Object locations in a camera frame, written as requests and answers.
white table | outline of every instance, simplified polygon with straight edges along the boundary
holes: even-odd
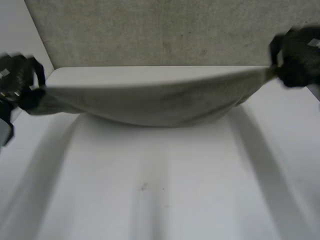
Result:
[[[61,68],[48,83],[170,81],[242,68]],[[0,239],[318,239],[318,105],[306,88],[275,80],[217,122],[190,128],[23,112],[0,156]]]

gray wall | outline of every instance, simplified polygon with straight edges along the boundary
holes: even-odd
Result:
[[[267,65],[268,44],[320,22],[319,0],[25,0],[55,68]]]

fabric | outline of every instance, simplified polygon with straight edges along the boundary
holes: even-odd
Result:
[[[243,103],[274,77],[264,67],[185,82],[118,87],[48,87],[32,115],[89,113],[108,120],[153,127],[213,121]]]

towel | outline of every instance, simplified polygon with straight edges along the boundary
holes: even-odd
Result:
[[[150,127],[212,122],[275,77],[272,67],[179,82],[99,87],[46,87],[31,115],[89,113]]]

dark spot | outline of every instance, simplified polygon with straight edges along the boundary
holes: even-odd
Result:
[[[200,55],[204,56],[207,54],[207,49],[202,49]]]
[[[140,188],[140,191],[143,192],[144,190],[146,190],[147,186],[148,186],[148,183],[145,182]]]

